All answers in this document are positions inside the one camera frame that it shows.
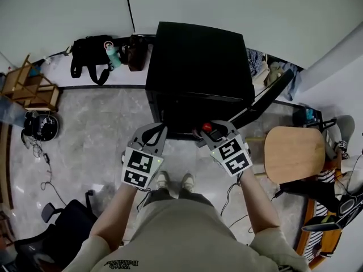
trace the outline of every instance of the brown bag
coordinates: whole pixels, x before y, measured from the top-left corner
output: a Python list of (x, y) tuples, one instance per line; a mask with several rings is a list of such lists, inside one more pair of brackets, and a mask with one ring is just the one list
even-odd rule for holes
[(145, 65), (147, 42), (141, 36), (131, 35), (129, 45), (125, 48), (130, 71), (140, 71)]

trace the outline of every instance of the folded clothes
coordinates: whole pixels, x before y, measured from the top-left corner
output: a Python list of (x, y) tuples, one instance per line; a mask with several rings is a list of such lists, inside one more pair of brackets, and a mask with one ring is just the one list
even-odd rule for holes
[(263, 53), (250, 48), (246, 48), (248, 64), (250, 65), (251, 76), (258, 74), (262, 69)]

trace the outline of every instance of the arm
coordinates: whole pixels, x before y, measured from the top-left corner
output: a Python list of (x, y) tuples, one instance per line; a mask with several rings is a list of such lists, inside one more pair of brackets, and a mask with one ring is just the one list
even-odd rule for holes
[(279, 227), (280, 220), (275, 207), (256, 179), (252, 168), (243, 172), (240, 184), (254, 233)]
[(111, 251), (116, 250), (123, 240), (136, 192), (133, 186), (121, 184), (111, 203), (92, 227), (90, 236), (103, 238)]

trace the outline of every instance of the wooden frame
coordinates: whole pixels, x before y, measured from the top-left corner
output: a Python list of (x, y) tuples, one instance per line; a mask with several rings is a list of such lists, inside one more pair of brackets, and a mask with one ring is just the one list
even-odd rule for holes
[[(0, 95), (18, 103), (28, 111), (58, 111), (56, 107), (60, 94), (58, 87), (30, 63), (29, 56), (30, 54), (25, 58), (21, 68), (6, 75)], [(31, 70), (37, 74), (29, 76)]]

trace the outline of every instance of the sneaker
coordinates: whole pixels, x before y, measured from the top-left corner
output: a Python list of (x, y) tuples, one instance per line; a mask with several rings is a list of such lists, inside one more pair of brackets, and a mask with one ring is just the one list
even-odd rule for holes
[(168, 189), (169, 175), (166, 171), (159, 171), (157, 175), (157, 189)]
[(193, 193), (194, 192), (194, 176), (190, 173), (184, 175), (183, 180), (181, 181), (181, 187), (186, 189), (187, 191)]

